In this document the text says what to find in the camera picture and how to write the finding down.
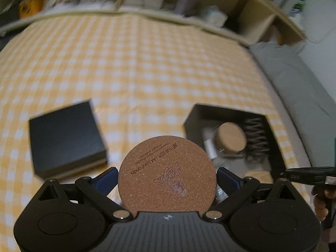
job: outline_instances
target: metal screw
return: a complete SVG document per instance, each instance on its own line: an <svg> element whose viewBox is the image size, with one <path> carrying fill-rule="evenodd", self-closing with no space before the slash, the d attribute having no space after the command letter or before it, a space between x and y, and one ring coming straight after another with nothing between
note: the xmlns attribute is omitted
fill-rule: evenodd
<svg viewBox="0 0 336 252"><path fill-rule="evenodd" d="M207 213L205 213L205 216L207 216L209 219L217 220L220 217L222 217L223 214L218 210L210 210Z"/></svg>
<svg viewBox="0 0 336 252"><path fill-rule="evenodd" d="M128 216L130 215L130 213L127 210L116 210L115 212L113 212L113 216L117 219L126 219Z"/></svg>

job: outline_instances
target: black box lid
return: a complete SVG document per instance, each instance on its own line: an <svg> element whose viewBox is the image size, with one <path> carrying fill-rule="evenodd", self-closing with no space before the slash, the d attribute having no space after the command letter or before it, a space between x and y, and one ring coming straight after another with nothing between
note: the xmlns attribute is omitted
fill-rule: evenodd
<svg viewBox="0 0 336 252"><path fill-rule="evenodd" d="M88 101L29 120L34 170L48 178L106 159Z"/></svg>

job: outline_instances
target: wooden lid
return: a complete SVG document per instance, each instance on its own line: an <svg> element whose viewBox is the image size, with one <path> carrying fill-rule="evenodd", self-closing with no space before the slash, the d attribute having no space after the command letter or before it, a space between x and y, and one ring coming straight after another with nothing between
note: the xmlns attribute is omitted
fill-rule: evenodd
<svg viewBox="0 0 336 252"><path fill-rule="evenodd" d="M216 172L195 143L158 136L135 146L119 170L118 189L124 206L138 211L206 212L216 192Z"/></svg>
<svg viewBox="0 0 336 252"><path fill-rule="evenodd" d="M246 147L244 131L233 122L225 122L217 130L217 137L224 148L239 152Z"/></svg>

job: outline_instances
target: wooden shelf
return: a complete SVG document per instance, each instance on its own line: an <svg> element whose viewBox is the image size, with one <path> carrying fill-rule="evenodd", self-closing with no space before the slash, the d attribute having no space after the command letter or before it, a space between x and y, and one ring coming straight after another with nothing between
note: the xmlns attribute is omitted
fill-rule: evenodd
<svg viewBox="0 0 336 252"><path fill-rule="evenodd" d="M304 32L292 22L290 18L272 1L270 0L255 0L261 4L263 4L265 7L268 7L273 13L275 13L278 18L280 18L284 23L287 24L289 28L291 28L300 39L305 39L306 36Z"/></svg>
<svg viewBox="0 0 336 252"><path fill-rule="evenodd" d="M122 6L123 0L116 0L112 6L102 6L87 8L86 6L64 7L57 11L52 9L48 12L16 21L0 28L0 33L28 25L35 20L50 16L57 16L64 13L135 13L142 14L150 18L165 20L184 25L193 25L204 31L231 38L242 45L249 46L261 40L271 25L275 25L281 33L281 38L285 44L295 44L305 39L305 34L297 27L286 14L273 2L269 0L199 0L200 6L207 7L216 5L229 18L235 18L239 25L239 33L235 33L226 28L213 27L197 17L185 18L184 16L173 14L165 10L149 10L130 6ZM177 0L166 0L168 3L176 3Z"/></svg>

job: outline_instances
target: yellow checkered bedsheet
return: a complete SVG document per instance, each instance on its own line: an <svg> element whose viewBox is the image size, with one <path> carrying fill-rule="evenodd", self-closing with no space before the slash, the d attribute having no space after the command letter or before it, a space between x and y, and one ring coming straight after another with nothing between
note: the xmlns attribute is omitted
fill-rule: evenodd
<svg viewBox="0 0 336 252"><path fill-rule="evenodd" d="M254 62L236 42L135 15L39 21L0 53L1 251L18 251L14 223L42 184L32 171L28 119L87 99L109 166L119 168L147 138L184 136L197 102L266 114L287 167L298 166Z"/></svg>

